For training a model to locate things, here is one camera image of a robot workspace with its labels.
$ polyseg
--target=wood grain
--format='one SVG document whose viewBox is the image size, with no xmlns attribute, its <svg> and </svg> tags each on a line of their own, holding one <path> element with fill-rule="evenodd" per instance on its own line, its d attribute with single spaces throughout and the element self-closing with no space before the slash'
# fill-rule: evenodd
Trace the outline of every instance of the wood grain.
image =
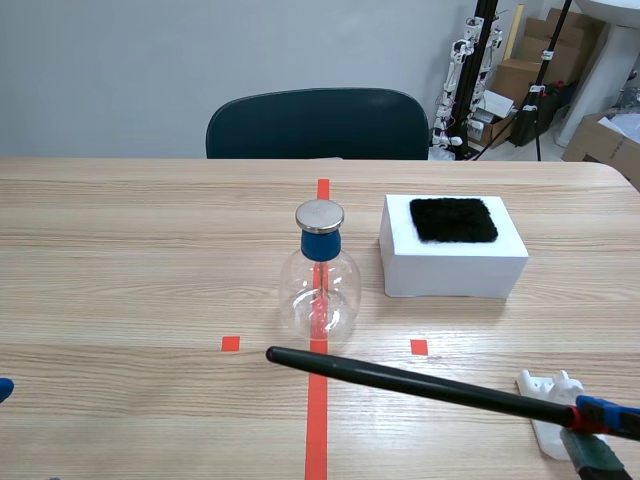
<svg viewBox="0 0 640 480">
<path fill-rule="evenodd" d="M 640 403 L 640 197 L 574 163 L 0 160 L 1 479 L 300 479 L 305 347 L 280 326 L 278 275 L 318 178 L 347 212 L 363 274 L 332 353 L 515 391 L 565 368 Z M 506 303 L 387 298 L 385 193 L 500 195 L 531 253 Z M 224 335 L 241 352 L 221 353 Z M 429 341 L 429 357 L 410 340 Z M 577 478 L 528 422 L 330 382 L 333 479 Z M 632 475 L 637 445 L 613 439 Z"/>
</svg>

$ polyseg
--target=white foam box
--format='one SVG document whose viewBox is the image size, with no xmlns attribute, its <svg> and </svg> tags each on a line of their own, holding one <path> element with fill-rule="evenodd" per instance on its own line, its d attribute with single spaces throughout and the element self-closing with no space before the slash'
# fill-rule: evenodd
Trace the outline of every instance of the white foam box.
<svg viewBox="0 0 640 480">
<path fill-rule="evenodd" d="M 411 202 L 432 198 L 479 198 L 498 230 L 494 243 L 422 242 Z M 500 197 L 387 195 L 380 227 L 385 292 L 390 297 L 484 297 L 506 299 L 529 253 Z"/>
</svg>

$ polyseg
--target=blue bottle neck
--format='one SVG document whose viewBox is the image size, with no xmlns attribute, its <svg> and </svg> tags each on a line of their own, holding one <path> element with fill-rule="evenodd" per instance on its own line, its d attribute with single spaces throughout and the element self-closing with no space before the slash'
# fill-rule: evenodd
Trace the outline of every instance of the blue bottle neck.
<svg viewBox="0 0 640 480">
<path fill-rule="evenodd" d="M 328 262 L 333 260 L 342 249 L 340 231 L 318 235 L 302 232 L 302 254 L 314 262 Z"/>
</svg>

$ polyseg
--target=white wall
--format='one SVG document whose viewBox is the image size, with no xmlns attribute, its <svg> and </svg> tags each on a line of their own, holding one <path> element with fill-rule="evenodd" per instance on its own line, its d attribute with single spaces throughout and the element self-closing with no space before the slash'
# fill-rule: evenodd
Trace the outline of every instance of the white wall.
<svg viewBox="0 0 640 480">
<path fill-rule="evenodd" d="M 521 1 L 501 0 L 505 32 Z M 528 0 L 527 14 L 560 3 Z M 433 119 L 475 5 L 0 0 L 0 156 L 203 157 L 224 103 L 310 87 L 400 90 Z"/>
</svg>

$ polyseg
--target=bottle cap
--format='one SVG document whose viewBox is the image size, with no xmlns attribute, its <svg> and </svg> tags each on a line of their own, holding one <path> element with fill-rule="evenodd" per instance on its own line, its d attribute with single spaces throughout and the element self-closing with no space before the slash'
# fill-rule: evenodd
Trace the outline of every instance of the bottle cap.
<svg viewBox="0 0 640 480">
<path fill-rule="evenodd" d="M 337 231 L 344 222 L 344 210 L 331 200 L 310 200 L 296 210 L 296 223 L 307 233 L 326 235 Z"/>
</svg>

